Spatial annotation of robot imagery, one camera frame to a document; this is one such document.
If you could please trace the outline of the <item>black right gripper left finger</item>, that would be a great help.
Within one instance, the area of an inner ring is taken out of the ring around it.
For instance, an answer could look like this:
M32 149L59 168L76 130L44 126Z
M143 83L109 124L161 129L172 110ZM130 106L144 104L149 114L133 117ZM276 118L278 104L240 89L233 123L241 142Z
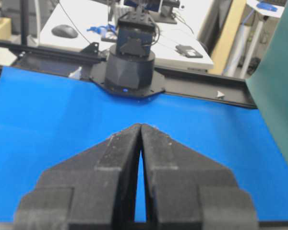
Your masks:
M116 230L134 219L141 125L46 169L21 199L16 230Z

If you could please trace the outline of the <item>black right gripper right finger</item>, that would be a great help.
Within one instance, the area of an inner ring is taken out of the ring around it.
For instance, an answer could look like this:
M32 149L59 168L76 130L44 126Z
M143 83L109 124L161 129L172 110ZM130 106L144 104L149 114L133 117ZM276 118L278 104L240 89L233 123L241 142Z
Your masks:
M251 196L233 172L142 125L147 219L155 230L256 230Z

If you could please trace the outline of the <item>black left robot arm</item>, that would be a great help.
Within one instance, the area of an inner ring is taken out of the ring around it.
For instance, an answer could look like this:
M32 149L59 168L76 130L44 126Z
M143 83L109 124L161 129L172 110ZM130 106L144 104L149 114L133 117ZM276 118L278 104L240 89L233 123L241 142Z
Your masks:
M163 6L178 8L178 0L125 0L128 10L115 10L117 41L111 46L105 70L107 85L139 90L151 85L155 54L151 47L160 38L160 28L151 12Z

